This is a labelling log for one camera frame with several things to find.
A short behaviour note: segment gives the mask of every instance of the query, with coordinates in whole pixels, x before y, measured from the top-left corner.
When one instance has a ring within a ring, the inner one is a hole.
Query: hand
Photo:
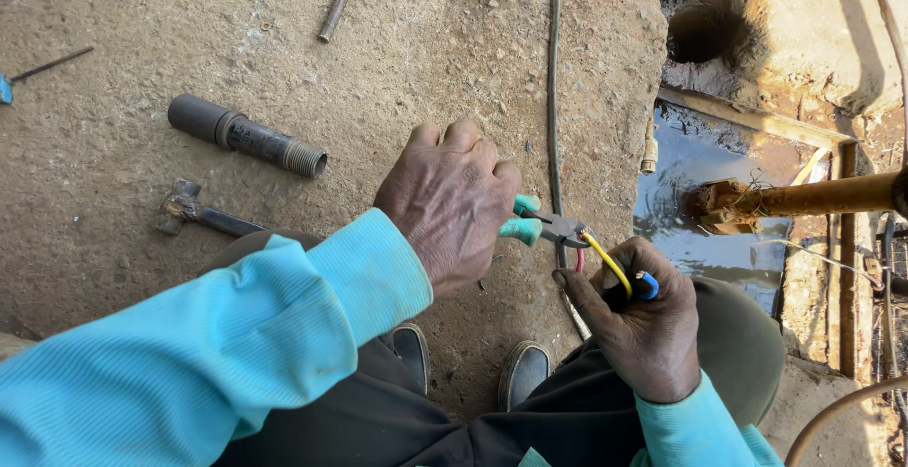
[[[552,278],[574,303],[608,363],[638,396],[653,403],[684,400],[700,384],[693,282],[640,237],[608,254],[627,274],[643,270],[655,277],[659,283],[655,299],[625,305],[625,289],[607,267],[592,281],[569,269],[554,271]],[[632,285],[637,281],[629,278]],[[593,284],[602,289],[605,300]]]
[[[470,120],[416,127],[375,196],[422,261],[436,296],[478,281],[492,263],[498,228],[513,213],[520,171],[477,140]]]

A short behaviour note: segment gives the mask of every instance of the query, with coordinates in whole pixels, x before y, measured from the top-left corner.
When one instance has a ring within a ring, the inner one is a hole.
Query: blue wire
[[[644,272],[643,277],[637,277],[643,282],[649,284],[649,291],[638,295],[637,298],[641,300],[652,300],[655,298],[655,294],[659,293],[659,283],[655,281],[655,277],[649,274],[649,272]]]

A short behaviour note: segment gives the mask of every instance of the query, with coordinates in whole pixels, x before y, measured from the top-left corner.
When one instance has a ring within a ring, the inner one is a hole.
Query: hammer
[[[177,180],[170,193],[165,196],[158,209],[158,223],[154,227],[167,234],[177,234],[187,221],[231,234],[237,238],[251,232],[268,230],[264,226],[234,217],[214,208],[201,206],[195,201],[201,185],[188,180]]]

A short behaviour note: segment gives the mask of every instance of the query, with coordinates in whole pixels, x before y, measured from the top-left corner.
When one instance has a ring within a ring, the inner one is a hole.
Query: water
[[[763,219],[756,234],[712,235],[685,215],[687,193],[702,183],[737,178],[787,185],[797,173],[798,145],[685,109],[656,109],[659,162],[637,180],[634,233],[650,240],[682,273],[730,282],[775,312],[790,219]]]

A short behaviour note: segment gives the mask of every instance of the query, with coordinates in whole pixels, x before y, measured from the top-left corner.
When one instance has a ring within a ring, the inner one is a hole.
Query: plier jaw
[[[523,210],[520,212],[522,219],[539,219],[542,221],[542,238],[555,244],[563,244],[571,249],[585,249],[589,242],[583,240],[582,233],[586,229],[583,222],[570,217],[562,217],[555,213],[539,213]]]

